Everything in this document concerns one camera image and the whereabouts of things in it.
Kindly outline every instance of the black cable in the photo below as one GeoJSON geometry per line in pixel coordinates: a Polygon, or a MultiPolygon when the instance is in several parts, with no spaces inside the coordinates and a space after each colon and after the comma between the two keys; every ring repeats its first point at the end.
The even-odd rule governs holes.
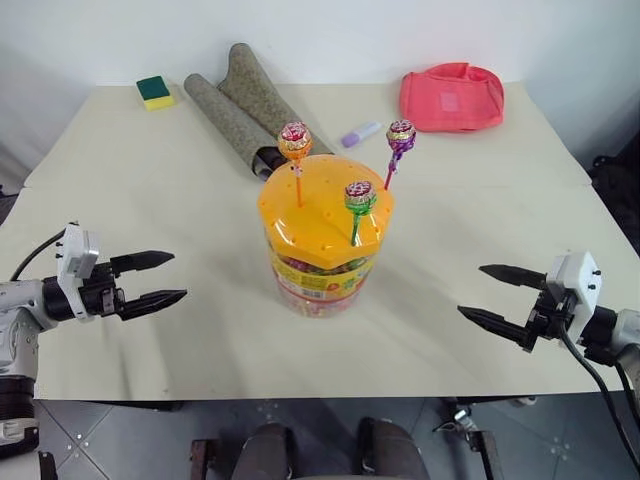
{"type": "Polygon", "coordinates": [[[600,388],[600,392],[602,392],[602,397],[607,404],[607,408],[609,409],[611,419],[616,426],[616,430],[618,431],[620,440],[622,440],[624,448],[627,451],[629,458],[633,462],[633,466],[638,472],[638,475],[640,475],[640,462],[638,462],[638,458],[636,457],[636,454],[631,447],[629,437],[627,437],[627,432],[624,431],[622,422],[620,421],[620,418],[618,418],[618,412],[616,411],[616,406],[613,403],[613,398],[611,397],[611,393],[609,393],[607,385],[604,383],[604,380],[602,380],[602,377],[598,374],[598,372],[596,372],[595,368],[593,368],[593,366],[582,356],[582,354],[573,344],[573,342],[569,338],[569,335],[567,335],[567,326],[564,323],[562,323],[562,325],[560,326],[560,339],[562,340],[562,343],[564,343],[565,347],[567,347],[567,350],[571,352],[571,355],[573,355],[578,363],[580,363],[580,365],[582,365],[584,369],[589,372],[589,375],[591,375],[591,377],[593,377],[595,382],[598,384],[598,388],[600,388]]]}
{"type": "Polygon", "coordinates": [[[620,381],[622,382],[622,388],[624,389],[624,396],[629,404],[629,410],[631,410],[636,426],[638,427],[638,430],[640,430],[640,412],[638,412],[638,404],[636,403],[633,390],[631,390],[631,385],[629,385],[627,374],[625,373],[624,368],[622,368],[620,362],[616,361],[615,367],[616,372],[618,372],[618,376],[620,377],[620,381]]]}
{"type": "Polygon", "coordinates": [[[31,252],[29,254],[29,256],[27,258],[25,258],[20,265],[18,265],[18,268],[16,269],[15,272],[13,272],[13,275],[11,275],[11,278],[9,280],[12,281],[12,282],[17,281],[18,277],[20,276],[22,271],[27,267],[27,265],[29,265],[31,260],[36,258],[38,256],[38,254],[40,252],[42,252],[45,248],[47,248],[49,245],[51,245],[52,243],[57,242],[58,240],[60,240],[63,235],[64,235],[64,230],[62,230],[59,233],[56,233],[53,237],[51,237],[49,240],[47,240],[42,245],[40,245],[38,248],[36,248],[33,252],[31,252]]]}

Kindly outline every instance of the pink cloth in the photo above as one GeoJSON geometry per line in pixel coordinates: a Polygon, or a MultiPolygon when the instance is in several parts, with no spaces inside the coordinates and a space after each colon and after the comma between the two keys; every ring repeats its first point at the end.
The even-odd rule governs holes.
{"type": "Polygon", "coordinates": [[[489,70],[444,63],[405,75],[400,109],[423,132],[479,130],[502,123],[504,91],[489,70]]]}

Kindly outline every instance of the green sponge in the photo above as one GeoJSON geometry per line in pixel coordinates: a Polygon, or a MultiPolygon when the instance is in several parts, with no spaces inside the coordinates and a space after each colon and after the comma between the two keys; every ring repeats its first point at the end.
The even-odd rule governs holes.
{"type": "Polygon", "coordinates": [[[147,110],[170,107],[175,102],[161,76],[145,78],[136,82],[147,110]]]}

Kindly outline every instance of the lollipop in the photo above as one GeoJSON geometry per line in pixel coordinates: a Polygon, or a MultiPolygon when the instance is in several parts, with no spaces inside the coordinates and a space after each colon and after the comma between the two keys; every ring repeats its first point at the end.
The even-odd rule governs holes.
{"type": "Polygon", "coordinates": [[[309,129],[302,122],[287,123],[278,135],[278,149],[287,159],[291,160],[291,169],[296,176],[296,192],[298,195],[298,207],[302,206],[302,187],[300,177],[302,176],[302,159],[309,155],[309,150],[313,145],[309,129]]]}
{"type": "Polygon", "coordinates": [[[402,158],[402,154],[408,152],[416,143],[416,129],[409,120],[396,120],[391,124],[387,131],[387,140],[393,151],[391,161],[389,162],[389,172],[387,180],[384,182],[384,189],[389,189],[391,175],[398,171],[398,162],[402,158]]]}
{"type": "Polygon", "coordinates": [[[362,215],[369,215],[373,204],[376,203],[376,191],[371,182],[354,182],[344,189],[345,206],[353,213],[353,232],[351,245],[356,246],[358,225],[362,215]]]}

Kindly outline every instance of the purple object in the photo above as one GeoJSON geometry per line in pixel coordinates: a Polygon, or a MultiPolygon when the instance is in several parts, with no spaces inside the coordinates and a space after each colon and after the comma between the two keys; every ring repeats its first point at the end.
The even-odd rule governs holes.
{"type": "Polygon", "coordinates": [[[373,135],[378,130],[380,130],[380,125],[378,122],[367,122],[364,125],[360,125],[358,128],[354,128],[352,131],[347,133],[340,142],[344,145],[345,148],[351,148],[358,143],[360,143],[365,138],[373,135]]]}

